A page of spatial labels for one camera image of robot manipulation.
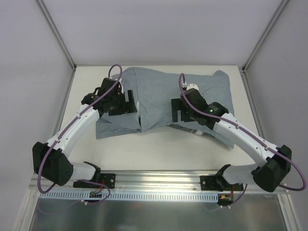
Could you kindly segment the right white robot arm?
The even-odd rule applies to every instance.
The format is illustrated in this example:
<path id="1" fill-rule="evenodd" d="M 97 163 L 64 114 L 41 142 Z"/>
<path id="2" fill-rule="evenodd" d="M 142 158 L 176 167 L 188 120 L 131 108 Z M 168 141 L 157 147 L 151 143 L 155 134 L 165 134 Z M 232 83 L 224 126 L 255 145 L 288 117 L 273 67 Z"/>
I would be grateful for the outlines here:
<path id="1" fill-rule="evenodd" d="M 292 151 L 286 145 L 277 147 L 249 131 L 218 102 L 208 104 L 197 89 L 186 90 L 180 98 L 171 99 L 172 121 L 197 122 L 236 144 L 254 161 L 252 165 L 224 165 L 209 181 L 209 188 L 227 190 L 235 184 L 255 184 L 274 192 L 291 170 Z"/>

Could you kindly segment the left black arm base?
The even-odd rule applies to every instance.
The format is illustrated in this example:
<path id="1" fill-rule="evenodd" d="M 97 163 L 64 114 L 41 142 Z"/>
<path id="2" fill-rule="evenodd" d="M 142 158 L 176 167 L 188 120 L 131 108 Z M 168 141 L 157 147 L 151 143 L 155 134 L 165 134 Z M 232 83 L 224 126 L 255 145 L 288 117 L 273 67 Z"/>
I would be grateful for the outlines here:
<path id="1" fill-rule="evenodd" d="M 94 183 L 106 185 L 110 189 L 115 188 L 116 174 L 102 173 L 101 168 L 90 162 L 73 164 L 73 175 L 71 180 L 74 181 L 74 188 L 98 189 L 100 185 L 84 182 L 87 180 Z"/>

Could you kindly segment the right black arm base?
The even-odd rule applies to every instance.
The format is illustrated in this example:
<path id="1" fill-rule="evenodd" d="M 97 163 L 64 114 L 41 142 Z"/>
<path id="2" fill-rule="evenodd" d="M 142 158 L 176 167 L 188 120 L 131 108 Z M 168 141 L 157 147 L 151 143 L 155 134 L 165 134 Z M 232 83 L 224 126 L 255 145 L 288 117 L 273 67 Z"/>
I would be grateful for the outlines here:
<path id="1" fill-rule="evenodd" d="M 202 191 L 243 191 L 243 184 L 229 184 L 224 178 L 224 171 L 230 167 L 231 164 L 224 165 L 215 175 L 200 176 L 200 186 Z"/>

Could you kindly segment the grey striped pillowcase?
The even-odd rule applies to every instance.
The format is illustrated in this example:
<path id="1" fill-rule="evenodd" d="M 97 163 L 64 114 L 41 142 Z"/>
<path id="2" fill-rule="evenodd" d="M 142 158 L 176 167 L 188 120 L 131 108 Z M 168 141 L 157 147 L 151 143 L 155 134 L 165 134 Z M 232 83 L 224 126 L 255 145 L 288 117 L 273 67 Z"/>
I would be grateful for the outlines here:
<path id="1" fill-rule="evenodd" d="M 195 84 L 207 103 L 218 102 L 234 113 L 229 76 L 221 71 L 213 75 L 185 74 L 188 84 Z M 123 71 L 124 90 L 133 92 L 137 112 L 109 116 L 96 122 L 96 139 L 145 132 L 162 126 L 210 134 L 230 148 L 233 142 L 197 122 L 172 123 L 171 100 L 180 97 L 179 74 L 164 73 L 148 68 L 130 67 Z"/>

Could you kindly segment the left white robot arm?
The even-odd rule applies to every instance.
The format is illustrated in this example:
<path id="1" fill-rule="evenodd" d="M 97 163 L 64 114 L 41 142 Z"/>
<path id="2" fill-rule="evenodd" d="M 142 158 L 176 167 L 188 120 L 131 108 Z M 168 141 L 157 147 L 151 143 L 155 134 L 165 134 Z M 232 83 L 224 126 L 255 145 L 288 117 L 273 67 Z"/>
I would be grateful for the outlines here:
<path id="1" fill-rule="evenodd" d="M 125 90 L 118 80 L 105 78 L 100 87 L 82 99 L 77 112 L 64 128 L 46 142 L 37 142 L 33 146 L 34 172 L 59 186 L 75 180 L 79 187 L 97 187 L 103 182 L 100 167 L 86 161 L 70 162 L 70 153 L 88 126 L 104 114 L 121 116 L 135 112 L 133 90 Z"/>

